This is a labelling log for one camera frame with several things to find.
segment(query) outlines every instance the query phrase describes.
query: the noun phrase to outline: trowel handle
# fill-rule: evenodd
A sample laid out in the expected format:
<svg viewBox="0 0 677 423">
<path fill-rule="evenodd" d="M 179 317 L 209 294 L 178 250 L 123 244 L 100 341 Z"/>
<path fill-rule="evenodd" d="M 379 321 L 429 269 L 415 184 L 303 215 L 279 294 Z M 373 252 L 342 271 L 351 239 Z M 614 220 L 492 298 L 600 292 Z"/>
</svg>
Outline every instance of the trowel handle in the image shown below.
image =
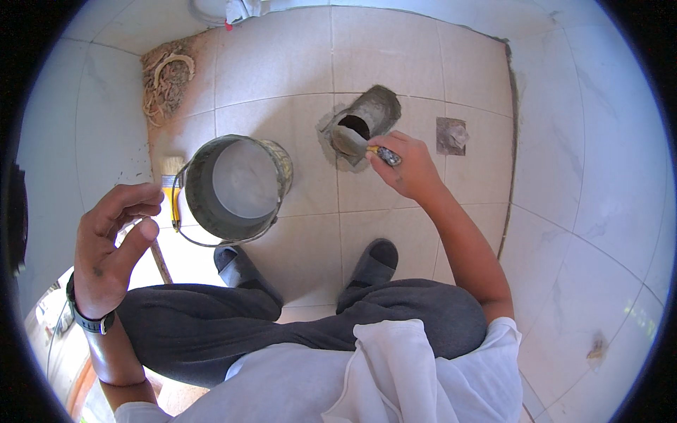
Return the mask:
<svg viewBox="0 0 677 423">
<path fill-rule="evenodd" d="M 400 157 L 399 154 L 393 152 L 392 150 L 388 150 L 386 147 L 369 146 L 367 147 L 367 151 L 376 153 L 376 155 L 380 157 L 381 160 L 386 162 L 390 167 L 397 166 L 400 163 L 402 163 L 402 157 Z"/>
</svg>

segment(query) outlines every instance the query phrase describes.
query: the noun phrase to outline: white t-shirt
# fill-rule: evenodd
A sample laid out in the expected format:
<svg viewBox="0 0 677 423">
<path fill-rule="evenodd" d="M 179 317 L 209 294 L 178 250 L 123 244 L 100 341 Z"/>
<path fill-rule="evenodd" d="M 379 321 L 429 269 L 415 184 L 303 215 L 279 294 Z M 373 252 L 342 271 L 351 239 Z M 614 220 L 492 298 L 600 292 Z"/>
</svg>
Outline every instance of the white t-shirt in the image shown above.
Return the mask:
<svg viewBox="0 0 677 423">
<path fill-rule="evenodd" d="M 275 344 L 239 359 L 226 381 L 171 417 L 122 404 L 118 423 L 517 422 L 522 385 L 515 321 L 490 323 L 482 345 L 435 358 L 419 319 L 356 325 L 356 351 Z"/>
</svg>

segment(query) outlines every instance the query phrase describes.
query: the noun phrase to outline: right hand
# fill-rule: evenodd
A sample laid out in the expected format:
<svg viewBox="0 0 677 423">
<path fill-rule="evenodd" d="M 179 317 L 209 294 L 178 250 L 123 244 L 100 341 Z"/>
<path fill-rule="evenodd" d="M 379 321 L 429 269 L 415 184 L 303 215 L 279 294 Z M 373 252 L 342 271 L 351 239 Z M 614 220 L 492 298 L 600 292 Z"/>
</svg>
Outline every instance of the right hand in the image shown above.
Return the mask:
<svg viewBox="0 0 677 423">
<path fill-rule="evenodd" d="M 370 139 L 369 145 L 386 147 L 402 157 L 401 164 L 390 167 L 372 152 L 365 155 L 385 183 L 402 196 L 421 204 L 429 198 L 434 198 L 440 190 L 445 190 L 444 182 L 437 174 L 437 168 L 425 142 L 393 131 L 388 135 Z"/>
</svg>

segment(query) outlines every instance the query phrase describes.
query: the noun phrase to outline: square floor patch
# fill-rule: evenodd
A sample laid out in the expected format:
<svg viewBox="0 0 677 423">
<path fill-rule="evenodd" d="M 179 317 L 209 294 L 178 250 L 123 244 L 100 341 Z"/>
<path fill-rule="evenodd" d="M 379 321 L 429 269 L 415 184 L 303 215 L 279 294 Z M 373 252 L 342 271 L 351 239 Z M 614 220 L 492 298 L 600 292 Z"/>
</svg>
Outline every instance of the square floor patch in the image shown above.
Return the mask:
<svg viewBox="0 0 677 423">
<path fill-rule="evenodd" d="M 436 133 L 438 154 L 465 156 L 466 142 L 470 136 L 463 120 L 438 117 Z"/>
</svg>

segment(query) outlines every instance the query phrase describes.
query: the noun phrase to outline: foot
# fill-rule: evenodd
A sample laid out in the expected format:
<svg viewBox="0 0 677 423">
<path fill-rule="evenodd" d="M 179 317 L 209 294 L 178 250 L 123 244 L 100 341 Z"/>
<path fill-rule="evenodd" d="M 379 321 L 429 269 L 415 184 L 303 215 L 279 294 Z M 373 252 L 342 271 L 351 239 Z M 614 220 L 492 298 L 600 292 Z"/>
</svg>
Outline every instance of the foot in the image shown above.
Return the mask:
<svg viewBox="0 0 677 423">
<path fill-rule="evenodd" d="M 397 249 L 392 242 L 383 238 L 373 241 L 359 258 L 351 284 L 357 282 L 360 286 L 369 286 L 390 282 L 397 260 Z"/>
<path fill-rule="evenodd" d="M 214 264 L 228 288 L 260 289 L 280 306 L 284 304 L 282 295 L 265 280 L 242 247 L 217 247 L 214 249 Z"/>
</svg>

